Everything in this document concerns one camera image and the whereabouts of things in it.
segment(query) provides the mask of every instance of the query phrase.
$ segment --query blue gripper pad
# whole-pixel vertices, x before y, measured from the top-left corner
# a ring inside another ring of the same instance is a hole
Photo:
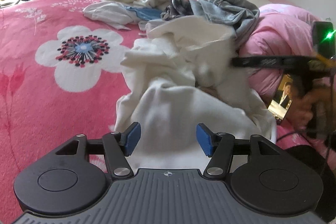
[[[135,147],[137,146],[140,140],[140,137],[141,137],[141,126],[140,123],[137,123],[137,125],[133,129],[131,129],[131,132],[127,135],[126,143],[124,145],[126,157],[130,156],[133,153]]]
[[[211,143],[211,137],[199,124],[196,127],[196,138],[205,155],[212,157],[214,148]]]

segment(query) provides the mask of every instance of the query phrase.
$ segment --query gray gripper base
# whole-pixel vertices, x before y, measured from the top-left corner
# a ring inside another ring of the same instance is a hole
[[[24,213],[15,224],[323,224],[312,212],[271,217],[238,203],[225,184],[202,178],[198,170],[140,169],[112,183],[91,208],[62,218]]]

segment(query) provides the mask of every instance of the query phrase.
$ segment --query black circular disc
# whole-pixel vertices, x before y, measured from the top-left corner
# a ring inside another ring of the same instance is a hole
[[[65,191],[76,184],[77,174],[68,169],[53,169],[44,172],[38,179],[39,185],[48,191]]]
[[[43,215],[66,215],[89,207],[106,190],[102,170],[77,156],[42,158],[14,182],[22,208]]]
[[[261,156],[231,177],[234,195],[247,206],[271,215],[313,210],[323,190],[317,173],[290,157]]]
[[[275,191],[288,191],[299,183],[295,174],[283,169],[266,170],[260,174],[259,180],[263,186]]]

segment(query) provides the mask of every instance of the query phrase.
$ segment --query phone screen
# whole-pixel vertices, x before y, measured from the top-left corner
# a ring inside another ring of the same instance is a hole
[[[293,92],[294,85],[292,75],[283,74],[277,91],[268,106],[268,110],[274,115],[277,125],[280,125],[283,121],[292,104]]]

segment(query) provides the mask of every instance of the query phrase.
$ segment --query green led light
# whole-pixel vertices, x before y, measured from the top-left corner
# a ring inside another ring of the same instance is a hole
[[[325,38],[327,38],[327,39],[332,38],[333,35],[334,35],[334,32],[335,32],[335,31],[328,33],[327,36],[326,36]]]
[[[321,41],[321,43],[323,43],[323,42],[326,41],[326,40],[330,40],[330,39],[332,39],[333,36],[334,36],[334,34],[335,34],[335,32],[336,32],[336,30],[334,30],[333,32],[328,32],[328,34],[326,35],[325,39],[323,39],[323,40]]]

